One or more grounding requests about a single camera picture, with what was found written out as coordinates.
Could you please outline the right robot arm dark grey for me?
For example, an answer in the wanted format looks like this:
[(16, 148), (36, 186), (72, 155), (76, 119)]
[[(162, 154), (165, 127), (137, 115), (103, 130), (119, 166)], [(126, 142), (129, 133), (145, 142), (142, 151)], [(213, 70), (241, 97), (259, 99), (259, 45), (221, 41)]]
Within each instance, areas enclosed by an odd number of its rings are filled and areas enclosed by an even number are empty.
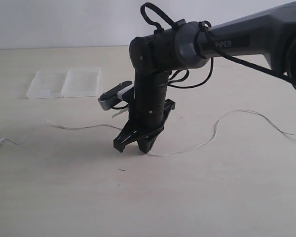
[(173, 21), (152, 3), (141, 6), (152, 35), (134, 38), (129, 45), (135, 70), (131, 94), (121, 90), (129, 120), (114, 139), (122, 152), (137, 142), (148, 153), (161, 133), (174, 102), (166, 98), (172, 71), (198, 69), (223, 57), (290, 83), (296, 90), (296, 1), (217, 26), (208, 21)]

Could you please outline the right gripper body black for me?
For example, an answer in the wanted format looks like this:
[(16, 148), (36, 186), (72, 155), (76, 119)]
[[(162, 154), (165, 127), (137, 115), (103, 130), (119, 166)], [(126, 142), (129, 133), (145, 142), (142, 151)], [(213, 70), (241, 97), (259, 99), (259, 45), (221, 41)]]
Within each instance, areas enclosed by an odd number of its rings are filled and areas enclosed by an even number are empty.
[(128, 121), (113, 140), (115, 149), (123, 151), (128, 144), (137, 142), (138, 130), (163, 131), (175, 107), (174, 101), (166, 99), (169, 75), (169, 71), (150, 75), (135, 72), (133, 88), (122, 95), (128, 104)]

